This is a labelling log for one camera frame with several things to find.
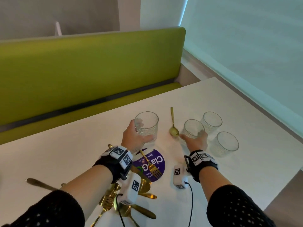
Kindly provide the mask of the person's right hand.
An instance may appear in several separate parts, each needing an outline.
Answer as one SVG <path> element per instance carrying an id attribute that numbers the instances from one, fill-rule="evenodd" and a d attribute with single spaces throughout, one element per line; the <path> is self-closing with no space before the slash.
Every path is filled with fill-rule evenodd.
<path id="1" fill-rule="evenodd" d="M 192 139 L 190 142 L 186 142 L 188 150 L 190 152 L 196 150 L 206 151 L 208 147 L 207 138 L 208 134 L 205 131 L 201 132 L 198 138 Z"/>

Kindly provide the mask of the person's left hand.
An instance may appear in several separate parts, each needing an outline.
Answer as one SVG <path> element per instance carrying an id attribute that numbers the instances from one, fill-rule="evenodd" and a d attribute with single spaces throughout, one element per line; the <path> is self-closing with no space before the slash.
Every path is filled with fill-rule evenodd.
<path id="1" fill-rule="evenodd" d="M 139 146 L 139 134 L 135 128 L 134 119 L 131 120 L 127 129 L 123 132 L 121 146 L 127 148 L 132 154 L 142 150 L 143 146 Z"/>

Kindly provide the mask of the clear textured drinking glass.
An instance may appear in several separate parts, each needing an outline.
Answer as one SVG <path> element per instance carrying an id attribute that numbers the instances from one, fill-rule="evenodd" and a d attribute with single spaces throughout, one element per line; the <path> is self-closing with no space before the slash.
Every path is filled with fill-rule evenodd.
<path id="1" fill-rule="evenodd" d="M 205 132 L 210 135 L 222 126 L 223 120 L 217 113 L 207 111 L 203 114 L 200 122 L 203 125 Z"/>
<path id="2" fill-rule="evenodd" d="M 158 122 L 158 115 L 151 111 L 141 112 L 134 119 L 135 128 L 139 135 L 153 136 L 153 140 L 150 143 L 157 139 Z"/>
<path id="3" fill-rule="evenodd" d="M 185 134 L 189 138 L 196 139 L 204 130 L 204 126 L 201 122 L 195 119 L 188 119 L 184 123 L 181 134 Z"/>
<path id="4" fill-rule="evenodd" d="M 210 152 L 217 157 L 223 157 L 239 149 L 237 138 L 226 131 L 219 132 L 211 141 Z"/>

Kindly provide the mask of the person's left forearm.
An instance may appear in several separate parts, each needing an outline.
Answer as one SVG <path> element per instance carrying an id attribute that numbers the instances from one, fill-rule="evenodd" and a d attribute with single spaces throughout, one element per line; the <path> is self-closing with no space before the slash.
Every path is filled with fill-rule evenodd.
<path id="1" fill-rule="evenodd" d="M 90 215 L 112 183 L 111 171 L 96 165 L 62 186 L 60 190 L 69 193 L 81 206 L 85 216 Z"/>

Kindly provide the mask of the person's right forearm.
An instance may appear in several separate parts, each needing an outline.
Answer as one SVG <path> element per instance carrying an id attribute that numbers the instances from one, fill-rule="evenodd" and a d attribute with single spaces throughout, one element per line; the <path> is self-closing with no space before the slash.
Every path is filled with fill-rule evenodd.
<path id="1" fill-rule="evenodd" d="M 216 168 L 211 166 L 200 170 L 199 180 L 208 203 L 210 197 L 218 188 L 232 185 Z"/>

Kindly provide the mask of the gold teaspoon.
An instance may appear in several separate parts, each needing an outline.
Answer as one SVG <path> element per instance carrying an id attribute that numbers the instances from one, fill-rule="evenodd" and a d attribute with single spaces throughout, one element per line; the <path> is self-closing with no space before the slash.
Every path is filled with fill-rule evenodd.
<path id="1" fill-rule="evenodd" d="M 169 133 L 172 137 L 178 137 L 179 136 L 179 131 L 175 127 L 175 121 L 174 121 L 174 110 L 173 107 L 170 108 L 171 111 L 171 117 L 172 117 L 172 127 L 169 129 Z"/>

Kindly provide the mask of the round purple table sticker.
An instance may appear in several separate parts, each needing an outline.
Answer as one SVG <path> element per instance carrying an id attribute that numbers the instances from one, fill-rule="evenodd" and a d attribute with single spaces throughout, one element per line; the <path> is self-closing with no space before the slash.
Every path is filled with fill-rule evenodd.
<path id="1" fill-rule="evenodd" d="M 149 162 L 151 164 L 154 164 L 157 167 L 157 169 L 161 172 L 160 175 L 161 177 L 165 171 L 165 160 L 162 154 L 158 150 L 152 148 L 142 149 L 142 152 L 145 154 Z M 152 183 L 160 178 L 160 177 L 159 178 L 155 177 L 150 172 L 148 163 L 140 152 L 137 152 L 136 155 L 133 157 L 133 165 Z"/>

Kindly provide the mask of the gold fork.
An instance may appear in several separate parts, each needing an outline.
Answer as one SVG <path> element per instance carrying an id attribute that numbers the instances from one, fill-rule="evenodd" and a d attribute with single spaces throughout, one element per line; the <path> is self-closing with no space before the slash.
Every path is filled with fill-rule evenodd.
<path id="1" fill-rule="evenodd" d="M 146 155 L 143 153 L 142 150 L 139 150 L 140 153 L 142 154 L 142 156 L 145 158 L 145 160 L 147 161 L 148 167 L 149 167 L 149 171 L 151 172 L 151 174 L 156 178 L 159 179 L 162 176 L 162 173 L 159 171 L 159 169 L 152 164 L 148 158 L 146 157 Z"/>
<path id="2" fill-rule="evenodd" d="M 118 183 L 111 184 L 104 196 L 101 198 L 99 205 L 102 206 L 102 211 L 109 211 L 113 207 L 114 198 L 121 186 Z"/>
<path id="3" fill-rule="evenodd" d="M 113 207 L 113 203 L 113 198 L 104 199 L 103 201 L 99 202 L 99 205 L 102 206 L 102 211 L 90 227 L 94 227 L 97 224 L 101 216 Z"/>

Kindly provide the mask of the green bench seat cushion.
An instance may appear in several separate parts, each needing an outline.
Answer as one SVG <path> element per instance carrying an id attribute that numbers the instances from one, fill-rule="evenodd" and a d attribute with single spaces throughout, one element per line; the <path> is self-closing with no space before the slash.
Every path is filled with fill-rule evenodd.
<path id="1" fill-rule="evenodd" d="M 77 120 L 81 120 L 102 112 L 122 107 L 143 99 L 147 99 L 168 91 L 172 91 L 182 87 L 180 83 L 174 82 L 152 89 L 144 90 L 138 93 L 112 99 L 107 102 L 99 103 L 90 107 L 75 110 L 69 113 L 47 118 L 38 122 L 33 122 L 24 126 L 20 126 L 0 133 L 0 145 L 15 141 L 36 133 L 40 133 L 58 126 L 62 126 Z"/>

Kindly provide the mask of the black dotted sleeve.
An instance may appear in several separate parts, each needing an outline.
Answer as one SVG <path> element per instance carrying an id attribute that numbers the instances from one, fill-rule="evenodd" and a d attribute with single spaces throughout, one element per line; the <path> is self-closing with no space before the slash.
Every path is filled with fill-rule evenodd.
<path id="1" fill-rule="evenodd" d="M 1 227 L 84 227 L 85 216 L 79 203 L 67 192 L 56 190 L 10 224 Z"/>
<path id="2" fill-rule="evenodd" d="M 276 227 L 239 187 L 225 185 L 211 195 L 207 219 L 212 227 Z"/>

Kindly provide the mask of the green bench backrest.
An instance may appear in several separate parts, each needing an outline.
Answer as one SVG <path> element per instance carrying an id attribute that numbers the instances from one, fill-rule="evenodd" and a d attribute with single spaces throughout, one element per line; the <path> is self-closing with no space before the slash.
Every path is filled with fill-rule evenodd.
<path id="1" fill-rule="evenodd" d="M 178 76 L 186 30 L 0 42 L 0 126 Z"/>

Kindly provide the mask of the pale window roller blind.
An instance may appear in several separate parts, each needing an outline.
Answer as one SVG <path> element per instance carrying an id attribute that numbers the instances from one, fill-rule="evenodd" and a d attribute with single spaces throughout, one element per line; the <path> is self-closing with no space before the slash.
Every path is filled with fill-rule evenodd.
<path id="1" fill-rule="evenodd" d="M 184 48 L 303 138 L 303 0 L 188 0 Z"/>

